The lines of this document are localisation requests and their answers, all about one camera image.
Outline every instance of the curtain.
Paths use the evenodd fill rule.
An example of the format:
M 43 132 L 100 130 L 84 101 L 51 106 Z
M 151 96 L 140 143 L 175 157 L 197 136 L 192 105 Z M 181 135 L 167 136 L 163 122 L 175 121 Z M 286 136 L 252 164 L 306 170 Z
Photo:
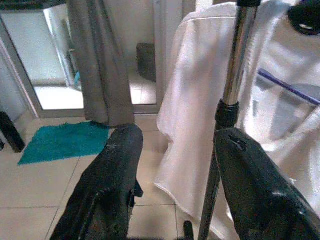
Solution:
M 134 122 L 127 68 L 107 0 L 67 0 L 87 120 Z

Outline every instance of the white sheet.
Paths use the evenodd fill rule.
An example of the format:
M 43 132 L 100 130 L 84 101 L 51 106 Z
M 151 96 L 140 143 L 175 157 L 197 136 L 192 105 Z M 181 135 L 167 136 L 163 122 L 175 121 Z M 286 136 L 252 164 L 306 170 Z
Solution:
M 314 109 L 300 100 L 287 107 L 290 101 L 284 101 L 288 96 L 283 89 L 256 80 L 257 70 L 262 67 L 289 84 L 300 84 L 300 88 L 301 84 L 319 86 L 319 37 L 296 33 L 285 17 L 288 7 L 278 0 L 259 7 L 247 54 L 237 126 L 262 144 L 319 214 L 320 108 Z M 158 128 L 168 137 L 169 148 L 155 185 L 198 220 L 213 150 L 214 116 L 227 76 L 235 14 L 236 6 L 225 3 L 191 13 L 183 20 L 173 41 L 169 85 L 158 115 Z M 291 115 L 281 114 L 283 109 L 292 108 Z M 279 124 L 284 132 L 276 127 Z M 211 230 L 221 239 L 239 239 L 227 214 L 221 186 Z

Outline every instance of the chrome pole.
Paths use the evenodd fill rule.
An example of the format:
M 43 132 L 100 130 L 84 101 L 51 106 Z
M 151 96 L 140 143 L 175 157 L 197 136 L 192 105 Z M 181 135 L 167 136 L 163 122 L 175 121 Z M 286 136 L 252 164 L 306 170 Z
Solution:
M 239 4 L 239 2 L 240 1 L 238 1 L 239 7 L 236 13 L 232 52 L 228 64 L 227 80 L 223 98 L 217 107 L 215 115 L 215 134 L 221 129 L 233 128 L 238 120 L 238 95 L 243 79 L 245 53 L 252 35 L 253 25 L 260 4 L 260 2 L 257 1 L 254 2 L 252 6 L 249 0 L 243 0 L 241 4 Z M 220 179 L 219 166 L 214 148 L 204 197 L 198 240 L 206 240 L 208 238 Z

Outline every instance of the bath mat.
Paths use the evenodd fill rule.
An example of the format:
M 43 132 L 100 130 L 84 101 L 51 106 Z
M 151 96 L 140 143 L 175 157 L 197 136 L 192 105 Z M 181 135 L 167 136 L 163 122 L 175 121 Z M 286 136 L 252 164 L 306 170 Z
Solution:
M 108 140 L 107 126 L 94 122 L 41 127 L 18 165 L 99 154 Z

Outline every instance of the white towel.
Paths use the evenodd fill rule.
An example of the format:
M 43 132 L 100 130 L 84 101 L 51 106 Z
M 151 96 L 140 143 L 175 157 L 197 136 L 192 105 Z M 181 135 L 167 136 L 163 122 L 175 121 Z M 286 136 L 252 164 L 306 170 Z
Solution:
M 294 121 L 292 116 L 281 119 L 283 114 L 279 118 L 275 113 L 286 109 L 286 105 L 278 104 L 288 98 L 285 90 L 257 79 L 258 68 L 264 68 L 299 88 L 306 87 L 302 84 L 317 85 L 319 37 L 295 33 L 286 19 L 288 8 L 278 0 L 259 7 L 246 55 L 237 126 L 262 144 L 319 214 L 320 108 L 296 104 Z M 227 77 L 236 9 L 233 3 L 224 3 L 191 13 L 182 21 L 174 37 L 169 85 L 158 115 L 158 128 L 167 136 L 169 148 L 155 185 L 198 220 L 213 150 L 215 112 Z M 290 126 L 282 124 L 285 131 L 279 132 L 277 124 L 286 123 L 288 118 Z M 220 186 L 211 230 L 221 239 L 239 239 L 227 208 Z

